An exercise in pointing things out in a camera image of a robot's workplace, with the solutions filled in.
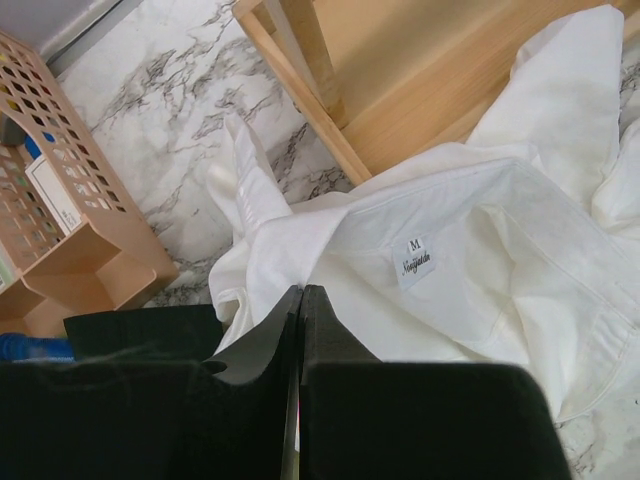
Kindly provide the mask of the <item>white shirt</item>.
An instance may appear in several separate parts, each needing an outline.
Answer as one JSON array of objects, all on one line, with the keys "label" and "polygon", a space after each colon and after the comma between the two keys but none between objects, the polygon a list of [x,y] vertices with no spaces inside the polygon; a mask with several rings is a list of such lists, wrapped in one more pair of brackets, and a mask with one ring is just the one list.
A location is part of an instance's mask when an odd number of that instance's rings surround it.
[{"label": "white shirt", "polygon": [[525,368],[565,421],[639,389],[639,127],[619,126],[623,16],[565,16],[518,51],[465,143],[289,205],[226,119],[208,189],[233,228],[209,287],[227,347],[292,286],[325,287],[387,361]]}]

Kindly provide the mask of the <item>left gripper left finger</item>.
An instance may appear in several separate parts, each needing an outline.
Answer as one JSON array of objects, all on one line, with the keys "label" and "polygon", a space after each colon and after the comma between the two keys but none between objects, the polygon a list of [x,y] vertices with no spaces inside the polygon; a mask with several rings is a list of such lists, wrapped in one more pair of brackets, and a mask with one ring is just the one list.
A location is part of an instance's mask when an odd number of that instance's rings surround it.
[{"label": "left gripper left finger", "polygon": [[302,293],[203,362],[1,368],[5,479],[277,479]]}]

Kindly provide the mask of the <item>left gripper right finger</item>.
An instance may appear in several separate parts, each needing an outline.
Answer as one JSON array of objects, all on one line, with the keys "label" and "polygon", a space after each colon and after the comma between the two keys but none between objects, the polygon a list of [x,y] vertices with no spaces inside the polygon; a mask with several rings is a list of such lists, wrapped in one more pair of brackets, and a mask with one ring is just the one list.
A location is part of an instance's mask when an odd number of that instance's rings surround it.
[{"label": "left gripper right finger", "polygon": [[304,479],[567,479],[544,395],[513,365],[377,359],[305,289]]}]

